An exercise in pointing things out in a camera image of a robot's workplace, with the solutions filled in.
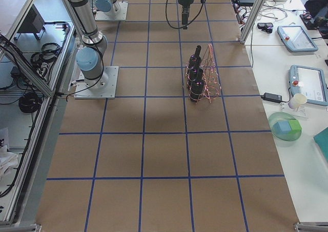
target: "brown paper floor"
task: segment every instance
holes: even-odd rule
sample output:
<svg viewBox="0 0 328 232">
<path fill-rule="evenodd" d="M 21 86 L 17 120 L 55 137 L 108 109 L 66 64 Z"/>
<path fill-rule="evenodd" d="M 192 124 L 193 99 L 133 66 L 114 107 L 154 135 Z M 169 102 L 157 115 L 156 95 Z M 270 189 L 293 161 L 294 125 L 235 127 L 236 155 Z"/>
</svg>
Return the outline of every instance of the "brown paper floor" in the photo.
<svg viewBox="0 0 328 232">
<path fill-rule="evenodd" d="M 165 0 L 99 23 L 120 66 L 114 100 L 69 99 L 37 223 L 44 232 L 283 232 L 297 216 L 230 0 L 188 30 Z M 176 0 L 169 19 L 180 17 Z M 200 4 L 193 4 L 191 16 Z M 222 96 L 197 105 L 183 66 L 212 43 Z"/>
</svg>

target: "white table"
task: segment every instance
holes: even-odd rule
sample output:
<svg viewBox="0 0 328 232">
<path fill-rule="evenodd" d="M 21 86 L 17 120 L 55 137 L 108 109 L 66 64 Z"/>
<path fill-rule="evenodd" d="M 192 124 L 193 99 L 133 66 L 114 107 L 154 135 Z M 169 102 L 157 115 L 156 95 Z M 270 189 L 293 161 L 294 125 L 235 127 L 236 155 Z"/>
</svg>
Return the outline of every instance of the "white table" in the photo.
<svg viewBox="0 0 328 232">
<path fill-rule="evenodd" d="M 283 42 L 281 41 L 280 37 L 277 34 L 277 28 L 278 26 L 286 26 L 286 25 L 301 25 L 305 29 L 305 25 L 299 16 L 303 13 L 303 10 L 305 10 L 304 5 L 302 4 L 301 0 L 287 0 L 286 2 L 278 2 L 275 5 L 273 3 L 270 3 L 270 5 L 285 9 L 285 10 L 297 10 L 297 11 L 285 11 L 287 14 L 287 17 L 285 17 L 285 13 L 282 12 L 279 9 L 270 9 L 269 11 L 264 11 L 262 14 L 268 14 L 270 17 L 276 17 L 278 20 L 265 17 L 265 16 L 258 16 L 257 20 L 255 21 L 254 27 L 253 27 L 253 42 L 252 45 L 270 45 L 270 46 L 277 46 L 277 45 L 283 45 Z M 272 23 L 273 24 L 273 33 L 267 34 L 257 28 L 257 23 Z M 317 30 L 307 30 L 310 37 L 316 38 L 321 37 L 320 33 Z M 250 45 L 251 43 L 251 33 L 249 34 L 246 45 Z M 323 39 L 315 40 L 315 43 L 317 46 L 325 46 L 326 43 Z"/>
<path fill-rule="evenodd" d="M 288 71 L 293 64 L 321 68 L 328 81 L 324 59 L 327 46 L 320 46 L 312 55 L 295 55 L 285 46 L 253 46 L 255 79 L 261 94 L 276 93 L 288 100 Z M 250 46 L 247 46 L 250 57 Z M 263 101 L 267 117 L 280 111 L 278 104 Z M 313 136 L 328 127 L 325 106 L 306 104 L 308 118 L 297 118 L 302 126 L 301 137 L 294 142 L 275 138 L 281 165 L 300 222 L 328 221 L 328 164 Z"/>
</svg>

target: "wire frame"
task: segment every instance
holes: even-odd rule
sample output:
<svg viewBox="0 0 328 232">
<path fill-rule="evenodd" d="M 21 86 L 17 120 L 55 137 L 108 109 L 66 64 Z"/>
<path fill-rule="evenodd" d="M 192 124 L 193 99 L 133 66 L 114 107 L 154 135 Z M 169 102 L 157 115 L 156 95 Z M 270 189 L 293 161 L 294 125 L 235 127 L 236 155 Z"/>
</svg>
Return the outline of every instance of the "wire frame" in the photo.
<svg viewBox="0 0 328 232">
<path fill-rule="evenodd" d="M 203 68 L 203 79 L 205 81 L 204 97 L 211 103 L 220 96 L 221 85 L 219 83 L 219 75 L 216 71 L 214 61 L 214 51 L 212 44 L 209 44 L 202 58 L 201 66 Z"/>
<path fill-rule="evenodd" d="M 202 98 L 206 98 L 212 103 L 217 97 L 220 96 L 221 85 L 219 83 L 218 73 L 216 71 L 216 64 L 214 61 L 214 51 L 212 44 L 208 44 L 208 47 L 204 53 L 201 61 L 200 68 L 203 70 L 204 90 L 201 94 L 195 94 L 191 91 L 190 84 L 190 70 L 189 64 L 186 64 L 184 69 L 184 76 L 186 79 L 186 87 L 189 91 L 189 98 L 191 101 L 198 103 Z"/>
</svg>

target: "paper cup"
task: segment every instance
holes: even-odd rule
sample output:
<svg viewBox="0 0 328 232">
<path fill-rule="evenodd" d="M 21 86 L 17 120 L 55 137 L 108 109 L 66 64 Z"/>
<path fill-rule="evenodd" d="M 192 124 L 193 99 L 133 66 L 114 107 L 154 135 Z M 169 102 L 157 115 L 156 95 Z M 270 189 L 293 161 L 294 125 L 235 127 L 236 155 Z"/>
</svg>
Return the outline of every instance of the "paper cup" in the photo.
<svg viewBox="0 0 328 232">
<path fill-rule="evenodd" d="M 304 105 L 307 102 L 307 98 L 305 95 L 301 94 L 301 93 L 296 93 L 292 99 L 289 101 L 288 106 L 293 109 L 296 110 L 300 105 Z"/>
</svg>

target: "control tablet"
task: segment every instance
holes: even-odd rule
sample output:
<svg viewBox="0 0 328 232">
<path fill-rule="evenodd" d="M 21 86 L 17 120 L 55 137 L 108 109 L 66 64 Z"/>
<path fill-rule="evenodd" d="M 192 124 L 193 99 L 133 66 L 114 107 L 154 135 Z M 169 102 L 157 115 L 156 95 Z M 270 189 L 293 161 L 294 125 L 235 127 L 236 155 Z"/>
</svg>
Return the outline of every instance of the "control tablet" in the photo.
<svg viewBox="0 0 328 232">
<path fill-rule="evenodd" d="M 317 51 L 318 47 L 302 26 L 278 26 L 277 32 L 291 52 Z"/>
<path fill-rule="evenodd" d="M 293 65 L 289 75 L 292 95 L 302 93 L 308 103 L 328 105 L 327 84 L 322 69 Z"/>
</svg>

